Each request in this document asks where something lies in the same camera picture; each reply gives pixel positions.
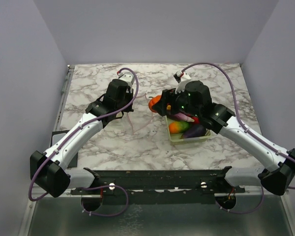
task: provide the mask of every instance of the white marble tabletop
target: white marble tabletop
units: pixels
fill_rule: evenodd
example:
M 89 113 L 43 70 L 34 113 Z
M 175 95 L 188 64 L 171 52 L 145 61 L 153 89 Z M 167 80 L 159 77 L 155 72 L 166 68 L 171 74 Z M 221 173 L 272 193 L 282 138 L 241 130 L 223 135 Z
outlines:
M 79 151 L 78 168 L 96 170 L 186 170 L 222 169 L 225 166 L 252 167 L 258 161 L 232 141 L 214 135 L 204 143 L 171 146 L 165 118 L 152 114 L 148 97 L 175 88 L 173 74 L 185 64 L 90 64 L 75 67 L 61 120 L 61 130 L 71 129 L 90 102 L 105 93 L 108 83 L 122 67 L 134 70 L 139 78 L 139 98 L 129 117 L 114 120 L 93 136 Z M 260 132 L 239 64 L 220 64 L 236 90 L 242 120 Z M 188 70 L 194 79 L 210 88 L 212 100 L 234 111 L 228 81 L 217 69 L 197 66 Z

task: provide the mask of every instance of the purple cable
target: purple cable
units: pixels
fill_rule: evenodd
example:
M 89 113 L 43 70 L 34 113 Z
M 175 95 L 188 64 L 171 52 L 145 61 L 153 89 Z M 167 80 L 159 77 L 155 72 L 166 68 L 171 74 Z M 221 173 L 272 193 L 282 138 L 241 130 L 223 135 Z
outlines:
M 228 80 L 230 86 L 231 86 L 231 90 L 232 90 L 232 95 L 233 95 L 233 100 L 234 100 L 234 106 L 235 106 L 235 113 L 236 113 L 236 118 L 239 122 L 239 124 L 246 130 L 247 127 L 244 125 L 244 123 L 241 121 L 240 119 L 240 115 L 239 115 L 239 107 L 237 105 L 237 99 L 236 99 L 236 95 L 235 95 L 235 90 L 234 90 L 234 86 L 233 86 L 233 83 L 230 79 L 230 77 L 226 74 L 226 72 L 218 65 L 215 65 L 213 63 L 210 63 L 210 62 L 198 62 L 198 63 L 194 63 L 194 64 L 191 64 L 189 66 L 187 66 L 186 68 L 184 68 L 182 70 L 182 72 L 184 72 L 185 70 L 189 69 L 190 67 L 193 67 L 195 65 L 211 65 L 211 66 L 214 66 L 215 68 L 219 69 L 226 77 L 226 79 Z M 265 141 L 263 141 L 262 139 L 260 139 L 258 136 L 256 136 L 253 132 L 251 132 L 250 130 L 247 131 L 248 134 L 250 134 L 255 140 L 257 140 L 258 142 L 260 142 L 261 144 L 263 144 L 264 146 L 266 146 L 268 149 L 274 151 L 274 152 L 278 152 L 277 149 L 275 149 L 273 146 L 267 144 Z M 283 156 L 284 158 L 292 161 L 293 163 L 295 163 L 295 160 L 293 158 L 291 158 L 290 156 L 287 156 L 283 153 L 279 153 L 280 156 Z
M 226 211 L 228 213 L 237 214 L 237 215 L 249 214 L 249 213 L 253 213 L 254 211 L 258 210 L 261 207 L 262 203 L 264 202 L 264 200 L 265 200 L 265 191 L 264 191 L 264 188 L 262 186 L 261 186 L 261 192 L 262 192 L 262 195 L 261 195 L 261 200 L 260 200 L 259 204 L 255 208 L 253 208 L 252 210 L 248 210 L 248 211 L 231 211 L 231 210 L 227 210 L 225 208 L 222 208 L 221 205 L 217 201 L 215 201 L 215 202 L 220 207 L 221 210 Z
M 120 187 L 118 185 L 113 185 L 113 186 L 111 186 L 111 185 L 104 185 L 104 186 L 99 186 L 99 187 L 95 187 L 95 188 L 84 188 L 84 190 L 97 190 L 97 189 L 109 188 L 109 187 L 119 188 L 126 195 L 126 204 L 125 204 L 125 207 L 121 211 L 119 211 L 117 213 L 114 213 L 114 214 L 100 214 L 100 213 L 96 213 L 96 212 L 93 212 L 93 211 L 87 211 L 87 210 L 85 210 L 84 205 L 83 205 L 83 202 L 82 202 L 81 203 L 81 206 L 83 207 L 82 213 L 85 211 L 88 214 L 97 215 L 97 216 L 104 216 L 104 217 L 114 217 L 114 216 L 118 216 L 118 215 L 121 215 L 122 213 L 124 213 L 124 211 L 126 211 L 127 208 L 128 208 L 128 206 L 129 206 L 129 196 L 128 196 L 127 191 L 124 188 L 122 188 L 122 187 Z
M 136 85 L 137 85 L 137 87 L 136 87 L 135 94 L 134 94 L 133 98 L 131 99 L 131 101 L 130 101 L 127 105 L 125 105 L 123 108 L 121 108 L 121 109 L 119 109 L 119 110 L 117 110 L 117 111 L 114 111 L 114 112 L 111 112 L 111 113 L 108 113 L 108 114 L 105 114 L 105 115 L 102 115 L 102 116 L 96 117 L 96 118 L 94 118 L 94 119 L 91 119 L 91 120 L 89 120 L 89 121 L 83 123 L 83 124 L 82 124 L 82 128 L 83 128 L 84 126 L 88 125 L 89 123 L 93 122 L 93 121 L 96 121 L 96 120 L 99 120 L 99 119 L 102 119 L 102 118 L 105 118 L 105 117 L 109 117 L 109 116 L 111 116 L 111 115 L 115 115 L 115 114 L 117 114 L 117 113 L 123 111 L 124 109 L 126 109 L 127 107 L 129 107 L 129 106 L 133 103 L 134 99 L 136 99 L 136 97 L 137 97 L 137 95 L 138 95 L 138 91 L 139 91 L 139 80 L 138 80 L 138 77 L 137 77 L 136 73 L 134 73 L 133 70 L 131 70 L 131 69 L 127 68 L 127 67 L 124 67 L 124 68 L 120 69 L 117 73 L 120 73 L 120 72 L 123 71 L 123 70 L 128 70 L 128 71 L 130 71 L 130 72 L 133 74 L 133 76 L 134 76 L 134 78 L 135 78 L 135 80 L 136 80 Z M 58 146 L 58 150 L 60 150 L 60 149 L 63 147 L 63 145 L 65 145 L 65 144 L 68 142 L 68 140 L 69 140 L 69 139 L 70 139 L 70 138 L 71 138 L 76 132 L 78 132 L 79 130 L 81 130 L 80 127 L 78 127 L 78 128 L 76 128 L 75 130 L 73 130 L 72 133 L 71 133 L 70 135 L 68 135 L 68 137 L 66 137 L 66 139 L 63 140 L 63 142 Z M 41 200 L 43 197 L 45 197 L 45 196 L 48 194 L 48 193 L 46 192 L 46 193 L 44 193 L 43 195 L 41 195 L 41 196 L 39 196 L 39 197 L 37 197 L 37 198 L 33 198 L 32 195 L 31 195 L 31 192 L 32 192 L 32 190 L 33 190 L 33 186 L 34 186 L 34 183 L 35 183 L 35 181 L 36 181 L 36 179 L 37 179 L 37 176 L 38 176 L 39 172 L 43 169 L 43 167 L 47 164 L 47 162 L 48 162 L 51 158 L 53 158 L 55 155 L 56 155 L 56 152 L 53 151 L 53 152 L 51 153 L 51 155 L 50 155 L 50 156 L 49 156 L 49 157 L 48 157 L 48 158 L 47 158 L 47 159 L 46 159 L 46 160 L 45 160 L 45 161 L 39 166 L 39 168 L 38 168 L 37 171 L 35 172 L 35 174 L 34 174 L 32 180 L 31 180 L 31 182 L 30 182 L 30 185 L 29 185 L 29 199 L 30 199 L 32 202 L 39 201 L 39 200 Z

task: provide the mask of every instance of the purple hose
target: purple hose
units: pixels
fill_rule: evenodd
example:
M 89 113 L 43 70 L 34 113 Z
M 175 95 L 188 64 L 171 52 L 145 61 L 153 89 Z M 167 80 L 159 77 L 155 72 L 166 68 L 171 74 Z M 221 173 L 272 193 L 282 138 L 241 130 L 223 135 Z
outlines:
M 130 101 L 127 105 L 125 105 L 123 108 L 121 108 L 121 109 L 119 109 L 119 110 L 117 110 L 117 111 L 114 111 L 114 112 L 111 112 L 111 113 L 108 113 L 108 114 L 105 114 L 105 115 L 102 115 L 102 116 L 96 117 L 96 118 L 94 118 L 94 119 L 91 119 L 91 120 L 89 120 L 89 121 L 83 123 L 83 124 L 82 124 L 82 127 L 88 125 L 89 123 L 91 123 L 91 122 L 93 122 L 93 121 L 96 121 L 96 120 L 99 120 L 99 119 L 102 119 L 102 118 L 105 118 L 105 117 L 109 117 L 109 116 L 111 116 L 111 115 L 118 114 L 119 112 L 121 112 L 121 111 L 123 111 L 124 109 L 126 109 L 127 107 L 129 107 L 129 106 L 133 103 L 134 99 L 136 99 L 136 97 L 137 97 L 137 95 L 138 95 L 138 91 L 139 91 L 139 80 L 138 80 L 138 77 L 137 77 L 136 73 L 134 73 L 133 70 L 131 70 L 131 69 L 129 69 L 129 68 L 126 68 L 126 67 L 120 69 L 119 72 L 121 72 L 121 71 L 123 71 L 123 70 L 128 70 L 128 71 L 130 71 L 130 72 L 133 74 L 133 76 L 134 76 L 134 78 L 135 78 L 135 80 L 136 80 L 136 85 L 137 85 L 137 87 L 136 87 L 135 94 L 134 94 L 133 98 L 131 99 L 131 101 Z M 81 130 L 80 127 L 78 127 L 78 128 L 76 128 L 75 130 L 73 130 L 73 132 L 72 132 L 70 135 L 68 135 L 68 137 L 66 137 L 66 139 L 63 140 L 63 142 L 58 146 L 58 150 L 60 150 L 60 149 L 63 147 L 63 145 L 65 145 L 65 144 L 68 142 L 68 140 L 69 140 L 69 139 L 70 139 L 70 138 L 71 138 L 76 132 L 78 132 L 79 130 Z M 45 196 L 48 194 L 48 193 L 44 193 L 43 195 L 41 195 L 41 196 L 39 196 L 39 197 L 37 197 L 37 198 L 33 198 L 32 195 L 31 195 L 31 192 L 32 192 L 32 190 L 33 190 L 33 186 L 34 186 L 34 183 L 35 183 L 35 181 L 36 181 L 36 179 L 37 179 L 37 176 L 38 176 L 39 172 L 43 169 L 43 167 L 47 164 L 47 162 L 48 162 L 51 158 L 53 158 L 55 155 L 56 155 L 56 152 L 53 151 L 53 152 L 51 153 L 51 155 L 50 155 L 50 156 L 49 156 L 49 157 L 48 157 L 48 158 L 47 158 L 47 159 L 46 159 L 46 160 L 45 160 L 45 161 L 39 166 L 39 168 L 38 168 L 37 171 L 35 172 L 35 174 L 34 174 L 32 180 L 31 180 L 31 182 L 30 182 L 30 185 L 29 185 L 29 199 L 30 199 L 32 202 L 39 201 L 39 200 L 41 200 L 43 197 L 45 197 Z
M 225 208 L 222 208 L 221 205 L 217 201 L 215 201 L 215 203 L 221 208 L 221 210 L 226 211 L 228 213 L 237 214 L 237 215 L 249 214 L 249 213 L 253 213 L 254 211 L 258 210 L 265 200 L 265 191 L 262 186 L 261 186 L 261 193 L 262 193 L 262 195 L 261 195 L 261 200 L 260 200 L 259 204 L 255 208 L 253 208 L 252 210 L 248 210 L 248 211 L 231 211 L 231 210 L 227 210 Z
M 234 86 L 233 86 L 233 83 L 230 79 L 230 77 L 226 74 L 226 72 L 218 65 L 215 65 L 213 63 L 209 63 L 209 62 L 199 62 L 199 63 L 194 63 L 194 64 L 191 64 L 189 66 L 187 66 L 186 68 L 184 68 L 182 70 L 182 72 L 184 72 L 185 70 L 189 69 L 190 67 L 192 66 L 195 66 L 195 65 L 211 65 L 211 66 L 214 66 L 215 68 L 219 69 L 226 77 L 226 79 L 228 80 L 230 86 L 231 86 L 231 90 L 232 90 L 232 95 L 233 95 L 233 100 L 234 100 L 234 106 L 235 106 L 235 112 L 236 112 L 236 118 L 239 122 L 239 124 L 246 130 L 247 127 L 243 124 L 243 122 L 241 121 L 240 119 L 240 115 L 239 115 L 239 107 L 237 105 L 237 100 L 236 100 L 236 95 L 235 95 L 235 90 L 234 90 Z M 263 141 L 262 139 L 260 139 L 258 136 L 256 136 L 254 133 L 252 133 L 250 130 L 247 131 L 248 134 L 250 134 L 255 140 L 257 140 L 258 142 L 260 142 L 261 144 L 263 144 L 264 146 L 266 146 L 268 149 L 274 151 L 274 152 L 278 152 L 277 149 L 275 149 L 273 146 L 267 144 L 265 141 Z M 279 155 L 285 157 L 286 159 L 292 161 L 293 163 L 295 163 L 295 160 L 293 158 L 291 158 L 290 156 L 287 156 L 286 154 L 283 154 L 283 153 L 279 153 Z
M 81 203 L 81 206 L 83 207 L 83 211 L 87 212 L 88 214 L 97 215 L 97 216 L 104 216 L 104 217 L 114 217 L 114 216 L 118 216 L 118 215 L 121 215 L 122 213 L 124 213 L 127 210 L 128 206 L 129 206 L 129 196 L 128 196 L 127 191 L 124 188 L 122 188 L 120 186 L 117 186 L 117 185 L 113 185 L 113 186 L 104 185 L 104 186 L 99 186 L 99 187 L 95 187 L 95 188 L 84 188 L 84 190 L 97 190 L 97 189 L 109 188 L 109 187 L 119 188 L 126 195 L 126 204 L 125 204 L 124 208 L 121 211 L 119 211 L 117 213 L 114 213 L 114 214 L 100 214 L 100 213 L 96 213 L 96 212 L 93 212 L 93 211 L 87 211 L 87 210 L 85 210 L 84 205 L 83 205 L 83 202 L 82 202 Z

